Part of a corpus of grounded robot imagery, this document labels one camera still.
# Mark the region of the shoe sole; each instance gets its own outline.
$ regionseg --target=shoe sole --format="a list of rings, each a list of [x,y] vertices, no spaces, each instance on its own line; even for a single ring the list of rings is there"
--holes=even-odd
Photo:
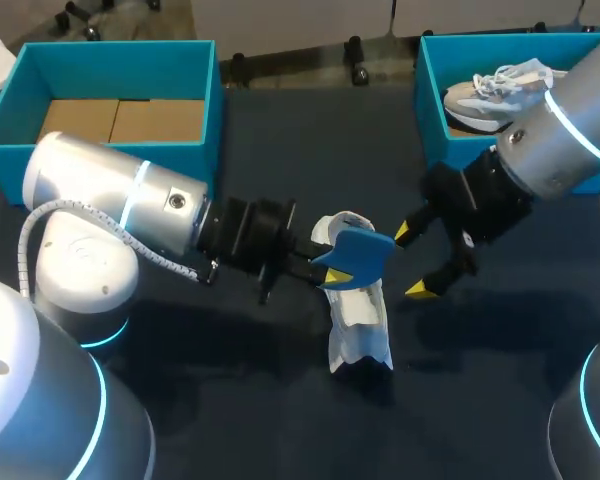
[[[494,135],[496,133],[504,132],[511,121],[498,121],[498,120],[482,120],[479,118],[465,117],[459,113],[452,112],[447,107],[444,108],[447,118],[447,125],[457,130],[462,130],[468,133],[475,133],[477,135]]]

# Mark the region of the blue object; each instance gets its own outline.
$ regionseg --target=blue object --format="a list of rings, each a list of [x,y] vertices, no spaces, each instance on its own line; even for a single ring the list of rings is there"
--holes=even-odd
[[[116,338],[118,338],[120,336],[120,334],[124,331],[124,329],[127,328],[127,325],[129,325],[129,319],[125,320],[122,327],[120,327],[120,330],[118,330],[116,333],[114,333],[110,337],[107,337],[104,340],[100,340],[99,342],[83,343],[80,346],[82,348],[96,348],[96,347],[101,347],[102,345],[106,345],[107,343],[110,343],[113,340],[115,340]]]
[[[209,184],[222,129],[224,91],[212,41],[30,43],[0,94],[0,185],[22,203],[22,181],[53,99],[205,101],[199,142],[109,146]]]
[[[352,275],[346,283],[329,285],[330,290],[368,287],[384,273],[384,264],[395,249],[391,237],[358,227],[348,227],[336,237],[333,249],[313,260]]]
[[[586,396],[585,396],[585,385],[584,385],[584,383],[585,383],[584,380],[587,375],[587,366],[589,365],[589,360],[591,360],[593,352],[596,351],[596,348],[598,348],[598,347],[597,346],[594,347],[593,350],[591,350],[591,353],[589,353],[589,356],[585,360],[584,366],[582,367],[582,372],[580,373],[580,404],[582,405],[582,413],[584,415],[585,421],[587,422],[587,426],[589,427],[589,431],[591,432],[593,439],[596,441],[596,444],[600,448],[600,435],[598,434],[596,427],[593,425],[593,421],[591,420],[591,416],[589,415],[589,410],[587,409],[587,401],[585,398]]]
[[[557,70],[570,70],[600,43],[600,33],[521,33],[422,37],[416,68],[415,110],[427,165],[466,167],[495,145],[495,136],[452,136],[442,105],[444,90],[491,74],[501,65],[538,58]],[[600,193],[600,175],[574,193]]]

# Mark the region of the blue bin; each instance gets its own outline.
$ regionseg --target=blue bin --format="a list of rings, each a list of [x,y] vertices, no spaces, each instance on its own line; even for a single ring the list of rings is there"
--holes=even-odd
[[[0,94],[0,185],[22,203],[27,163],[53,99],[204,100],[200,142],[109,144],[209,184],[218,164],[224,92],[210,41],[25,45]]]
[[[452,136],[442,105],[442,93],[491,74],[501,65],[538,58],[557,70],[570,70],[600,43],[600,33],[522,33],[423,37],[416,68],[415,109],[428,166],[436,162],[462,169],[496,143],[495,136]],[[600,193],[600,175],[574,193]]]

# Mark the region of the dark table surface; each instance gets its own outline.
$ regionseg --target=dark table surface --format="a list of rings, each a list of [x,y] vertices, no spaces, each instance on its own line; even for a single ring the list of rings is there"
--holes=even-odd
[[[293,197],[307,235],[344,209],[392,233],[424,171],[411,98],[228,92],[220,195]],[[24,216],[0,196],[0,281],[14,287]],[[373,362],[329,374],[318,290],[282,279],[261,307],[239,272],[207,289],[143,265],[114,370],[154,421],[155,478],[552,478],[549,410],[600,340],[599,199],[539,205],[481,252],[477,278],[404,300],[446,254],[434,228],[387,268],[393,374]]]

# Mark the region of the white sneaker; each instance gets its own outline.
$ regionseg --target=white sneaker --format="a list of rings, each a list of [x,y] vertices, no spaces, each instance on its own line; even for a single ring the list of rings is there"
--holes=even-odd
[[[322,217],[311,240],[333,245],[338,233],[354,226],[375,230],[369,220],[352,212]],[[372,357],[393,370],[389,349],[387,310],[382,296],[382,280],[355,290],[325,290],[331,306],[333,328],[329,334],[329,367],[335,372],[343,363]]]
[[[444,108],[459,128],[494,133],[510,124],[516,115],[542,100],[544,92],[567,72],[552,70],[537,58],[519,65],[504,65],[494,75],[473,76],[447,90]]]

